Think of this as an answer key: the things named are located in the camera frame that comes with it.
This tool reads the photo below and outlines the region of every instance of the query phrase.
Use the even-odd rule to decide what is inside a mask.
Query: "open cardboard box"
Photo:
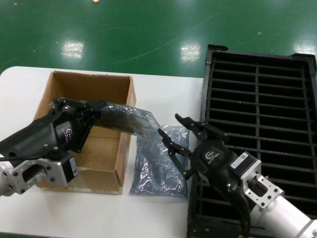
[[[135,106],[130,76],[92,75],[54,71],[48,80],[34,119],[46,115],[56,97],[72,100],[106,100]],[[39,182],[38,187],[76,192],[122,194],[131,135],[93,126],[80,154],[73,153],[78,175],[67,187]]]

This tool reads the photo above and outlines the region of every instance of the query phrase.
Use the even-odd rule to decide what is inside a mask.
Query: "black grid tray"
[[[262,161],[262,174],[285,198],[317,218],[315,56],[230,52],[209,45],[201,121],[228,132],[228,148]],[[198,177],[193,178],[188,237],[238,238],[239,215]],[[254,237],[270,237],[252,228]]]

